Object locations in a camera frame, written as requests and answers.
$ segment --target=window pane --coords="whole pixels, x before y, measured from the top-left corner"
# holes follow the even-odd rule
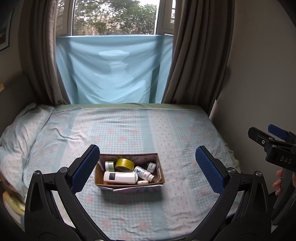
[[[76,0],[74,35],[154,34],[160,0]]]
[[[172,9],[172,16],[171,16],[172,19],[175,19],[175,10]]]
[[[64,13],[65,0],[59,0],[57,5],[57,22],[56,31],[63,28],[63,13]]]
[[[176,0],[173,0],[173,2],[172,2],[172,8],[173,8],[173,9],[176,8]]]

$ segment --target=human hand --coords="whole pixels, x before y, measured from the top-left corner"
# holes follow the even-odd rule
[[[279,179],[274,184],[272,184],[272,186],[274,188],[277,188],[275,192],[275,195],[277,196],[281,193],[281,178],[283,177],[283,169],[278,170],[276,172],[276,175],[279,177]],[[293,182],[293,186],[296,188],[296,172],[294,172],[292,175],[292,182]]]

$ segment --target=tree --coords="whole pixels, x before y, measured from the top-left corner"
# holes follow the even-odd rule
[[[156,5],[135,0],[77,0],[74,35],[153,34]]]

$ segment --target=black label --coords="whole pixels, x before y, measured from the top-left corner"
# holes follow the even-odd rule
[[[109,174],[109,180],[115,180],[115,173]]]

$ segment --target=blue gripper pad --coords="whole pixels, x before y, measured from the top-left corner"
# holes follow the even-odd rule
[[[224,177],[201,147],[198,147],[195,151],[195,160],[213,191],[221,195],[225,189]]]
[[[268,126],[268,132],[282,140],[285,140],[288,138],[286,131],[272,124]]]
[[[82,191],[99,158],[100,149],[94,146],[72,176],[71,191],[74,194]]]

